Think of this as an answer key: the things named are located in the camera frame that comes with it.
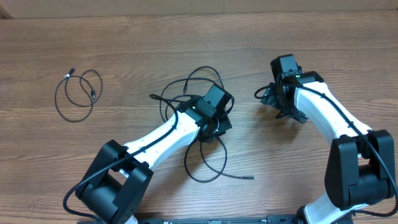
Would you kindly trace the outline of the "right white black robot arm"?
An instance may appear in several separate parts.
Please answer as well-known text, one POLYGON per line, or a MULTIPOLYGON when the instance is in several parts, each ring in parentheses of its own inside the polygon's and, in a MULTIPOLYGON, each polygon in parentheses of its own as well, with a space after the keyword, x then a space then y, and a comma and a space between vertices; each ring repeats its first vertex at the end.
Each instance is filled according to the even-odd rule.
POLYGON ((274 81, 255 94, 262 104, 279 110, 277 119, 308 119, 326 139, 330 152, 325 193, 300 207, 293 223, 352 223, 357 214, 391 217, 366 209, 397 198, 394 139, 385 129, 375 131, 356 119, 331 93, 315 71, 303 72, 292 54, 271 62, 274 81))

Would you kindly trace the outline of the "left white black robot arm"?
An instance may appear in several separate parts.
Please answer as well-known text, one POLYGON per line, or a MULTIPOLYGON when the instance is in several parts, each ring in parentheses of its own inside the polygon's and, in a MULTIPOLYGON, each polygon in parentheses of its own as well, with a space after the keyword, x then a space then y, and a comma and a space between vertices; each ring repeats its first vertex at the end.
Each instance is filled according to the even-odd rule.
POLYGON ((181 147, 212 142, 231 128, 227 103, 234 103, 233 96, 213 85, 205 96, 181 102, 172 117, 148 135, 123 145, 108 141, 73 192, 99 222, 136 223, 134 213, 156 167, 181 147))

